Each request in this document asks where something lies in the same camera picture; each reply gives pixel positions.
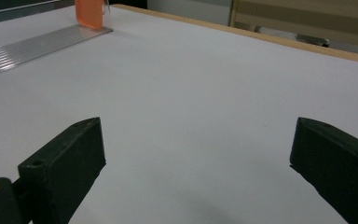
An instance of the tabletop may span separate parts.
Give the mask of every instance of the tabletop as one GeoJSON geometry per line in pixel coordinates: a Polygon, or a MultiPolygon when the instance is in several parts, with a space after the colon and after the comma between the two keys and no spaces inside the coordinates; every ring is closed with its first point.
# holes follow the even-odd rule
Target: tabletop
{"type": "MultiPolygon", "coordinates": [[[[298,117],[358,137],[358,62],[129,9],[0,73],[0,176],[101,117],[107,165],[71,223],[345,223],[289,155],[298,117]]],[[[73,7],[0,22],[0,46],[73,24],[73,7]]]]}

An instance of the orange object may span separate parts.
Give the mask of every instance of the orange object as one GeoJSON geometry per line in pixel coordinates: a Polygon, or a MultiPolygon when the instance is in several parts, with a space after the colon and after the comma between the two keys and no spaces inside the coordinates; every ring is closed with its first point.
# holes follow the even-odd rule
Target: orange object
{"type": "Polygon", "coordinates": [[[76,19],[91,29],[103,28],[103,0],[75,0],[76,19]]]}

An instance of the white table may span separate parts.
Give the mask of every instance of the white table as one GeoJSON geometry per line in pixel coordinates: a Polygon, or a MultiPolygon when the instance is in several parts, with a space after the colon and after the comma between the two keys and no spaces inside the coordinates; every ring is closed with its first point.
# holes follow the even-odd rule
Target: white table
{"type": "MultiPolygon", "coordinates": [[[[76,23],[0,23],[0,45],[76,23]]],[[[289,167],[298,117],[358,137],[358,63],[113,9],[113,33],[0,74],[0,176],[101,117],[107,165],[71,223],[345,223],[289,167]]]]}

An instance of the gray wall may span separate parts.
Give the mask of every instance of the gray wall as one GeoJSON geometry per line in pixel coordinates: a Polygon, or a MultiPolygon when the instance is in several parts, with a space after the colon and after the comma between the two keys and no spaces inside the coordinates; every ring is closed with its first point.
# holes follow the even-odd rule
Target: gray wall
{"type": "Polygon", "coordinates": [[[232,0],[147,0],[150,10],[229,25],[232,0]]]}

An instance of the metal plate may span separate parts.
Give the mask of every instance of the metal plate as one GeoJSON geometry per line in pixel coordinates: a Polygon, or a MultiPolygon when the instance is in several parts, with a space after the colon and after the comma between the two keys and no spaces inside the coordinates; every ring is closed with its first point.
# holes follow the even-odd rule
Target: metal plate
{"type": "Polygon", "coordinates": [[[0,47],[0,72],[111,31],[109,28],[91,30],[75,25],[0,47]]]}

